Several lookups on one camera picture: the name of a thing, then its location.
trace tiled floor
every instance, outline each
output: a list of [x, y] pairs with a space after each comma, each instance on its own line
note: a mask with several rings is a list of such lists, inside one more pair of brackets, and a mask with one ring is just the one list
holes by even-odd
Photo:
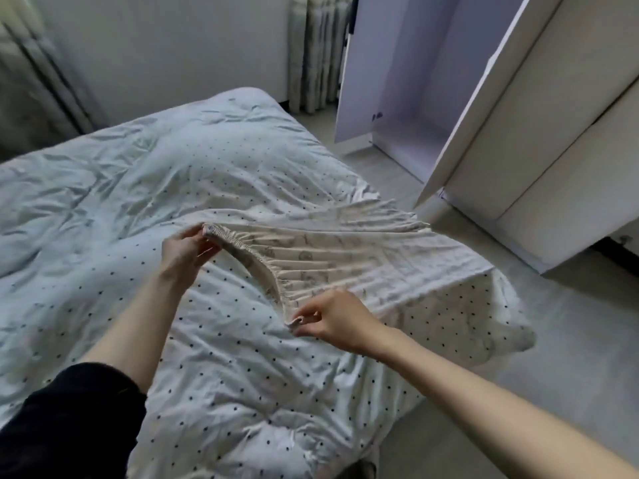
[[[363, 136], [333, 144], [335, 109], [299, 121], [338, 158], [410, 211], [421, 184]], [[416, 210], [499, 267], [523, 300], [537, 346], [482, 370], [639, 466], [639, 279], [586, 251], [540, 276], [445, 202]], [[382, 478], [498, 478], [499, 471], [432, 404], [393, 428]]]

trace polka dot bedding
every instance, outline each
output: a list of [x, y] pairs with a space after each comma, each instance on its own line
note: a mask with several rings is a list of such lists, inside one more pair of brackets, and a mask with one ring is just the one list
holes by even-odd
[[[291, 335], [289, 309], [324, 287], [350, 286], [466, 366], [534, 342], [496, 269], [380, 202], [258, 89], [9, 161], [0, 202], [2, 423], [99, 339], [166, 236], [219, 229], [228, 251], [180, 304], [130, 478], [329, 478], [374, 458], [421, 396], [381, 363]], [[367, 252], [344, 265], [331, 233]]]

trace left hand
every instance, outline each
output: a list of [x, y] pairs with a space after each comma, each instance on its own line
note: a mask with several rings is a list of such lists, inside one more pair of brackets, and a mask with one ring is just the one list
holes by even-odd
[[200, 267], [221, 249], [202, 234], [202, 224], [171, 235], [162, 242], [160, 273], [170, 277], [183, 294], [193, 285]]

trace curtain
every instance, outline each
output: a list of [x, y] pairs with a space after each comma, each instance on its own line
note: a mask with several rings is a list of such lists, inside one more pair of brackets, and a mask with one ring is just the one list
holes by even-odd
[[292, 0], [288, 99], [291, 112], [313, 114], [337, 99], [352, 0]]
[[103, 126], [28, 0], [0, 0], [0, 161]]

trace white bedspread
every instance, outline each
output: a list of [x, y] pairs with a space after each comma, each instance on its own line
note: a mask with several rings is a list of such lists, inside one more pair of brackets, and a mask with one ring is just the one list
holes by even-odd
[[[377, 198], [252, 88], [0, 165], [2, 423], [104, 333], [159, 261], [165, 236], [196, 222], [237, 226]], [[428, 251], [435, 257], [441, 245]], [[530, 346], [509, 285], [481, 257], [470, 260], [450, 265], [461, 276], [455, 286], [476, 297], [449, 306], [450, 289], [432, 289], [439, 317], [428, 336], [455, 351], [486, 347], [473, 363], [499, 346], [472, 326], [496, 326], [499, 338], [519, 343], [503, 351]], [[478, 278], [485, 289], [475, 289]], [[499, 307], [494, 324], [482, 308], [476, 321], [437, 331], [438, 319], [449, 322], [451, 309], [470, 313], [480, 296], [481, 306]], [[224, 251], [180, 305], [129, 476], [330, 477], [375, 451], [420, 398], [373, 360], [292, 337], [260, 284]]]

